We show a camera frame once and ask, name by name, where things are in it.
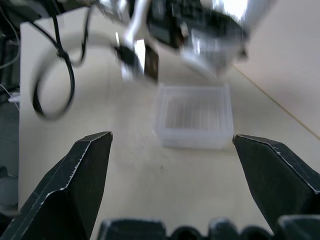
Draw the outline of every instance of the wire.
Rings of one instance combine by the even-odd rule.
[[[86,47],[87,47],[87,40],[88,40],[88,36],[89,36],[89,23],[90,23],[90,18],[91,18],[91,14],[92,14],[92,10],[93,10],[93,5],[91,5],[88,8],[88,11],[86,13],[86,17],[85,17],[85,24],[84,24],[84,34],[83,34],[83,40],[82,40],[82,44],[81,44],[81,57],[78,61],[71,61],[73,66],[80,66],[84,59],[85,59],[85,55],[86,55]]]
[[[20,57],[20,40],[19,40],[19,36],[18,36],[18,33],[17,31],[15,30],[15,27],[12,25],[12,23],[9,21],[9,19],[6,17],[4,11],[2,10],[2,7],[0,7],[0,12],[1,14],[3,15],[4,19],[8,22],[8,24],[10,25],[10,27],[12,28],[13,32],[14,32],[14,35],[15,35],[15,38],[16,38],[16,42],[18,43],[18,52],[15,56],[14,59],[12,59],[10,62],[7,62],[5,64],[3,64],[2,66],[0,66],[0,69],[4,69],[8,66],[10,66],[11,64],[14,64]]]
[[[40,101],[39,101],[39,88],[40,88],[41,83],[43,82],[43,79],[44,79],[43,78],[43,76],[44,76],[43,72],[41,74],[38,74],[37,78],[35,79],[35,86],[34,86],[33,99],[32,99],[33,109],[40,116],[44,117],[47,120],[58,119],[63,114],[66,113],[66,111],[70,107],[71,102],[72,102],[72,100],[74,98],[74,94],[75,94],[75,75],[74,75],[74,71],[73,71],[72,65],[74,65],[75,67],[80,66],[81,63],[83,62],[84,58],[85,58],[86,45],[87,45],[88,32],[89,32],[88,28],[89,28],[89,22],[90,22],[90,18],[91,18],[91,14],[92,14],[92,5],[89,7],[89,9],[87,11],[87,14],[86,14],[86,20],[85,20],[85,25],[84,25],[84,36],[83,36],[82,45],[81,45],[81,50],[82,50],[81,57],[80,57],[80,59],[78,61],[71,62],[68,53],[64,50],[64,48],[62,46],[61,38],[60,38],[60,32],[59,32],[58,19],[57,19],[57,16],[56,16],[56,12],[55,12],[53,3],[50,0],[43,1],[42,4],[46,8],[46,10],[49,13],[49,15],[52,17],[56,41],[52,38],[52,36],[49,33],[47,33],[44,29],[42,29],[39,25],[34,23],[31,19],[26,17],[24,14],[16,11],[10,5],[8,5],[6,3],[4,3],[4,4],[6,5],[6,7],[12,13],[16,14],[17,16],[22,18],[24,21],[27,21],[27,22],[31,23],[38,31],[40,31],[42,34],[44,34],[49,39],[49,41],[54,45],[54,47],[56,48],[58,57],[64,59],[64,61],[65,61],[65,64],[66,64],[68,72],[69,72],[69,78],[70,78],[70,95],[69,95],[69,99],[67,100],[67,103],[65,104],[65,106],[60,111],[58,111],[58,112],[56,112],[54,114],[46,114],[46,113],[44,113],[44,111],[42,109],[42,106],[40,104]]]
[[[0,87],[2,87],[3,90],[5,90],[6,93],[7,93],[10,97],[12,96],[12,94],[11,94],[2,84],[0,84]],[[16,106],[16,108],[18,109],[18,111],[20,112],[20,108],[18,107],[18,105],[17,105],[15,102],[13,102],[13,103],[14,103],[14,105]]]

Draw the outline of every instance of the white table surface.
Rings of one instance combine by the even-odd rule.
[[[84,13],[78,9],[59,17],[62,41],[78,36],[74,41],[80,46]],[[53,34],[50,20],[38,23]],[[123,32],[95,12],[91,33],[114,36],[115,31]],[[31,104],[32,83],[38,64],[52,46],[28,23],[21,25],[21,39],[20,207],[75,141],[112,131],[104,196],[92,239],[103,219],[119,217],[159,218],[168,233],[179,225],[192,225],[206,234],[209,220],[221,216],[230,218],[240,229],[252,224],[269,229],[250,195],[235,148],[163,148],[153,133],[157,86],[122,83],[119,64],[106,48],[90,47],[83,66],[74,69],[75,96],[67,114],[57,121],[39,118]],[[160,47],[158,51],[161,83],[210,84],[167,49]],[[320,172],[319,140],[234,68],[220,81],[230,84],[236,134],[283,142]],[[63,103],[68,88],[67,69],[60,61],[43,89],[45,109]]]
[[[276,0],[235,65],[320,138],[320,1]]]

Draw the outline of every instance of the clear plastic container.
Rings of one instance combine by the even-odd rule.
[[[229,86],[159,86],[155,133],[165,147],[223,149],[234,123]]]

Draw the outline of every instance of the black cable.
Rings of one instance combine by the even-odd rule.
[[[40,101],[39,101],[39,88],[40,88],[40,85],[43,81],[44,74],[39,74],[37,79],[35,79],[35,86],[34,86],[33,99],[32,99],[33,109],[40,116],[46,118],[47,120],[55,120],[55,119],[60,118],[63,114],[66,113],[66,111],[70,107],[72,100],[74,98],[75,75],[74,75],[72,65],[74,65],[76,67],[81,65],[81,63],[83,62],[83,60],[85,58],[86,46],[87,46],[87,40],[88,40],[88,32],[89,32],[89,22],[90,22],[90,18],[91,18],[91,14],[92,14],[92,6],[89,7],[87,14],[86,14],[86,20],[85,20],[85,25],[84,25],[84,36],[83,36],[83,40],[82,40],[82,44],[81,44],[81,57],[78,61],[71,62],[68,53],[63,49],[63,46],[61,43],[58,19],[56,16],[56,12],[55,12],[53,3],[51,2],[51,0],[47,0],[47,1],[43,1],[42,4],[46,8],[49,15],[52,17],[56,41],[45,30],[43,30],[40,26],[38,26],[36,23],[34,23],[31,19],[26,17],[24,14],[16,11],[10,5],[4,3],[5,7],[8,10],[10,10],[12,13],[14,13],[17,16],[19,16],[20,18],[22,18],[24,21],[31,23],[38,31],[40,31],[42,34],[44,34],[50,40],[50,42],[54,45],[54,47],[57,49],[57,55],[60,58],[64,59],[64,61],[65,61],[65,64],[66,64],[68,72],[69,72],[69,77],[70,77],[70,95],[69,95],[69,98],[68,98],[66,105],[59,112],[56,112],[55,114],[50,114],[50,115],[44,113],[42,106],[40,104]]]
[[[71,61],[72,65],[75,67],[80,66],[83,63],[85,56],[86,56],[87,40],[88,40],[88,36],[89,36],[89,23],[90,23],[90,19],[91,19],[92,10],[93,10],[93,7],[91,5],[88,8],[88,11],[86,13],[84,31],[83,31],[84,36],[83,36],[83,40],[82,40],[82,44],[81,44],[81,57],[78,61]]]

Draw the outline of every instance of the metal robot part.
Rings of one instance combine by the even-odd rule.
[[[181,49],[181,57],[201,74],[219,78],[235,58],[246,52],[246,41],[246,37],[221,38],[194,28]]]
[[[134,68],[122,65],[125,80],[147,77],[158,82],[159,55],[147,28],[147,17],[151,0],[136,0],[131,22],[124,34],[124,43],[137,57]]]
[[[115,51],[127,78],[139,80],[147,77],[158,82],[159,55],[143,39],[135,42],[134,50],[121,45],[115,47]]]
[[[96,5],[105,17],[128,25],[130,22],[130,5],[128,0],[98,0]]]
[[[275,0],[210,0],[211,9],[230,16],[246,32],[251,33]]]

